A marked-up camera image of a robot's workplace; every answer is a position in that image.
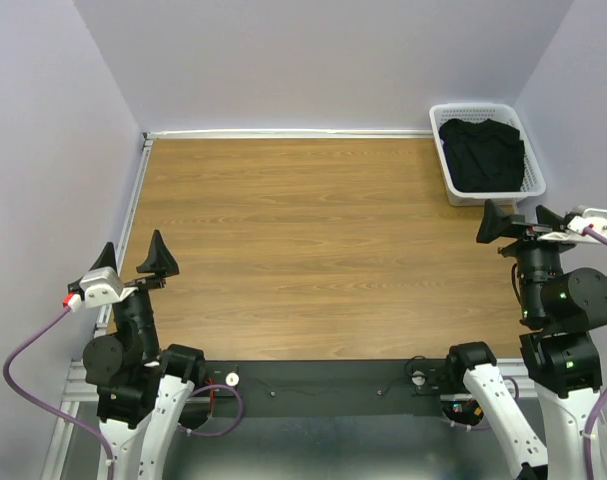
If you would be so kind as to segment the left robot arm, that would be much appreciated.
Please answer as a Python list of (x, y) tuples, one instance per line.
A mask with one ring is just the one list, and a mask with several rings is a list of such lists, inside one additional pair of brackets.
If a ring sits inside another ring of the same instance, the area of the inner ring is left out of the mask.
[(203, 351), (172, 344), (161, 348), (150, 293), (179, 273), (177, 261), (154, 231), (138, 278), (123, 281), (115, 248), (67, 287), (66, 306), (108, 307), (115, 330), (90, 340), (82, 353), (85, 381), (98, 394), (99, 431), (108, 443), (111, 479), (160, 479), (182, 408), (206, 380)]

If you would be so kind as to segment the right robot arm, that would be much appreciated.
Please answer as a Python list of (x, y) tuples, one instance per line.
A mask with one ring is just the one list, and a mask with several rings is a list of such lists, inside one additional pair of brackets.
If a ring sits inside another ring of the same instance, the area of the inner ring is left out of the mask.
[(450, 348), (443, 379), (452, 392), (468, 392), (494, 432), (515, 479), (593, 479), (597, 418), (607, 401), (600, 355), (591, 331), (607, 326), (607, 275), (590, 267), (565, 271), (562, 253), (579, 244), (607, 247), (607, 209), (580, 206), (560, 216), (539, 205), (536, 220), (484, 204), (476, 236), (499, 238), (499, 254), (515, 261), (520, 352), (543, 414), (539, 438), (508, 392), (498, 361), (483, 342)]

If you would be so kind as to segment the black t shirt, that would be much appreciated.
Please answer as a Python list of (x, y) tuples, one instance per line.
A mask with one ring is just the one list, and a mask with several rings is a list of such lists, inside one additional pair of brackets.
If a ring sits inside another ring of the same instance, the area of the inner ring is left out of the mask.
[(520, 190), (525, 176), (525, 144), (520, 131), (491, 119), (446, 121), (438, 130), (454, 187), (464, 193)]

